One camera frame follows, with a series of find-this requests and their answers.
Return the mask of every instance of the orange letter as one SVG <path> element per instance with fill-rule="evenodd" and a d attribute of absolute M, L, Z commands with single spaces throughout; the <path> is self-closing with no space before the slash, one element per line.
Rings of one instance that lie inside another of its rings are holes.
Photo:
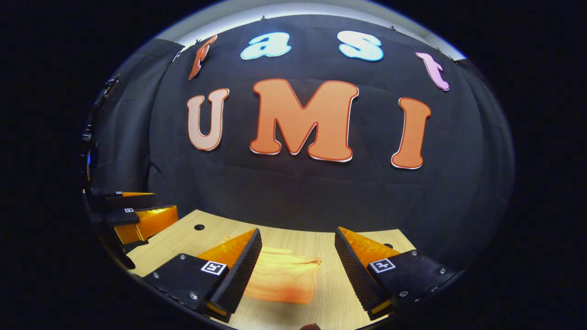
<path fill-rule="evenodd" d="M 202 62 L 205 58 L 206 55 L 208 55 L 208 50 L 210 49 L 210 44 L 216 41 L 216 38 L 218 37 L 218 35 L 214 35 L 212 38 L 210 38 L 208 41 L 206 41 L 202 47 L 200 47 L 200 49 L 198 49 L 198 51 L 196 51 L 195 53 L 195 59 L 194 59 L 194 66 L 191 68 L 191 72 L 190 72 L 190 78 L 188 79 L 191 80 L 193 77 L 195 77 L 198 72 L 200 72 L 200 62 Z"/>
<path fill-rule="evenodd" d="M 404 131 L 400 150 L 392 156 L 392 165 L 401 169 L 419 169 L 424 163 L 422 142 L 426 118 L 430 117 L 430 108 L 423 102 L 402 97 L 399 105 L 404 110 Z"/>
<path fill-rule="evenodd" d="M 350 104 L 359 95 L 359 88 L 348 83 L 324 82 L 305 107 L 285 79 L 262 80 L 253 86 L 259 94 L 257 139 L 251 151 L 278 154 L 281 143 L 275 140 L 275 124 L 279 125 L 291 154 L 298 154 L 316 128 L 316 140 L 308 147 L 314 159 L 349 161 L 353 150 L 348 146 Z"/>
<path fill-rule="evenodd" d="M 191 144 L 194 147 L 210 151 L 218 146 L 222 137 L 222 111 L 224 110 L 224 99 L 228 97 L 228 88 L 221 88 L 208 95 L 212 111 L 210 114 L 210 133 L 204 136 L 200 132 L 200 106 L 204 103 L 204 96 L 194 96 L 187 101 L 187 130 Z"/>

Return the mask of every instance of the letter m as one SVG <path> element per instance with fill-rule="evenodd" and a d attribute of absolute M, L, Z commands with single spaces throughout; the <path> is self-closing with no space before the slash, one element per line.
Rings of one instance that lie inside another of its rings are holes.
<path fill-rule="evenodd" d="M 257 138 L 251 142 L 251 151 L 278 154 L 281 143 L 275 140 L 275 125 L 279 125 L 289 152 L 298 154 L 316 126 L 316 140 L 308 147 L 312 158 L 351 160 L 353 150 L 348 145 L 350 105 L 359 95 L 357 86 L 326 81 L 305 107 L 285 79 L 262 80 L 253 90 L 259 94 L 260 101 Z"/>

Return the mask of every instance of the folded cloth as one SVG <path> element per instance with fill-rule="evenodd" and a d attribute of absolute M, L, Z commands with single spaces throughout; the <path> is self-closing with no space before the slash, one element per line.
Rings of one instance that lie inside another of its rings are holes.
<path fill-rule="evenodd" d="M 310 304 L 314 299 L 316 273 L 321 266 L 319 258 L 263 246 L 244 295 L 267 301 Z"/>

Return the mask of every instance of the white ceiling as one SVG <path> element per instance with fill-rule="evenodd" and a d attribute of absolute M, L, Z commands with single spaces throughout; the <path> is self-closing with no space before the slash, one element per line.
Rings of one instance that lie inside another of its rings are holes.
<path fill-rule="evenodd" d="M 389 8 L 365 0 L 226 0 L 186 17 L 156 38 L 169 41 L 179 39 L 178 43 L 186 46 L 186 49 L 195 44 L 197 39 L 208 39 L 226 30 L 258 21 L 262 16 L 274 18 L 303 14 L 343 16 L 387 28 L 393 25 L 398 32 L 440 48 L 454 60 L 465 58 L 455 47 L 420 24 Z"/>

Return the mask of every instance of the wooden tabletop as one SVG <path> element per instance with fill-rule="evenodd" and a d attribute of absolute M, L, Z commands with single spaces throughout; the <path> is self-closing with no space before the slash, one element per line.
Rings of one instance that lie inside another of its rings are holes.
<path fill-rule="evenodd" d="M 197 224 L 205 228 L 195 230 Z M 179 253 L 197 256 L 221 244 L 226 236 L 236 237 L 254 228 L 259 228 L 264 247 L 290 249 L 295 254 L 322 259 L 314 299 L 311 304 L 302 305 L 243 296 L 230 322 L 224 324 L 240 330 L 299 330 L 303 325 L 312 323 L 318 324 L 322 330 L 354 330 L 375 322 L 369 320 L 361 307 L 342 267 L 334 246 L 334 228 L 332 233 L 286 230 L 243 223 L 195 210 L 151 237 L 149 244 L 129 252 L 128 256 L 136 265 L 130 272 L 144 277 Z M 399 230 L 361 235 L 383 244 L 389 243 L 398 252 L 415 249 Z"/>

